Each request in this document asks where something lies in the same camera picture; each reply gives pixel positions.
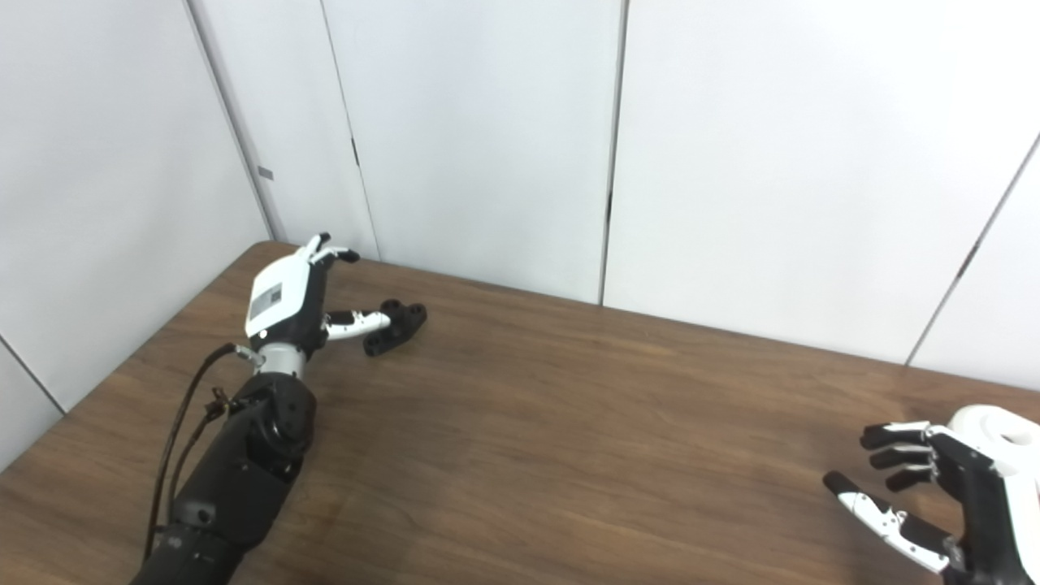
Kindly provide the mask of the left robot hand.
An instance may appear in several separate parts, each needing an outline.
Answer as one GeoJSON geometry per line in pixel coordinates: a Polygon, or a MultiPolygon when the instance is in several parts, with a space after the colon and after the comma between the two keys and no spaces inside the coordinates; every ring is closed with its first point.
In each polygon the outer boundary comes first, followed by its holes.
{"type": "Polygon", "coordinates": [[[382,311],[326,311],[328,271],[339,262],[355,263],[360,254],[332,247],[330,234],[313,236],[293,253],[267,264],[253,279],[245,321],[250,348],[263,354],[268,347],[290,347],[310,359],[329,340],[346,340],[391,326],[382,311]]]}

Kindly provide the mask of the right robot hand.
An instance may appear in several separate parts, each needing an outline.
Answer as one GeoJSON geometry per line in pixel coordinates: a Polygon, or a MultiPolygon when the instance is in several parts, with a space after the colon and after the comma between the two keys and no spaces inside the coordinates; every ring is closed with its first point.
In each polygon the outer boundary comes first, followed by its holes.
{"type": "Polygon", "coordinates": [[[839,470],[825,474],[825,488],[884,544],[946,584],[1036,584],[1038,475],[1024,458],[928,421],[867,426],[860,444],[874,469],[892,470],[892,492],[932,483],[962,512],[963,530],[955,535],[870,495],[839,470]]]}

